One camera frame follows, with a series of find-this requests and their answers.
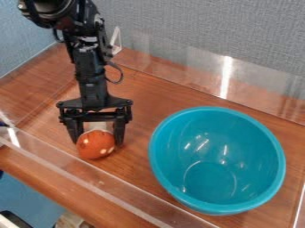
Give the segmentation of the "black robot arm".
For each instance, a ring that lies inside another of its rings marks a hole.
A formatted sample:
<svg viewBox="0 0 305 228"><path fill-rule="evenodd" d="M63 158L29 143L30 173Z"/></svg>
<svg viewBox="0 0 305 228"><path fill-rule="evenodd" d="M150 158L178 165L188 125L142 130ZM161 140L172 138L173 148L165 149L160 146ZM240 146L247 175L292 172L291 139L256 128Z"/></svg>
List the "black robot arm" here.
<svg viewBox="0 0 305 228"><path fill-rule="evenodd" d="M39 27L54 31L75 65L81 97L58 103L61 123L71 139L79 139L86 122L112 121L114 141L122 145L126 124L133 119L133 101L114 97L108 90L112 79L105 67L114 65L116 53L93 0L18 0L18 9Z"/></svg>

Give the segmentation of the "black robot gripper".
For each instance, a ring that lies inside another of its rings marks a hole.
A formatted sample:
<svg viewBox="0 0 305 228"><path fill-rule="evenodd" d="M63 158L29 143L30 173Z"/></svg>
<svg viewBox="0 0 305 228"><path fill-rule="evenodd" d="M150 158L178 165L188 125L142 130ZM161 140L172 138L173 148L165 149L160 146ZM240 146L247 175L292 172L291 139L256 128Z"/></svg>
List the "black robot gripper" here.
<svg viewBox="0 0 305 228"><path fill-rule="evenodd" d="M74 143L83 133L83 122L114 121L116 145L122 146L126 136L126 122L133 119L133 101L109 95L105 103L94 107L85 107L82 99L73 99L58 102L61 110L61 123L67 127L67 131Z"/></svg>

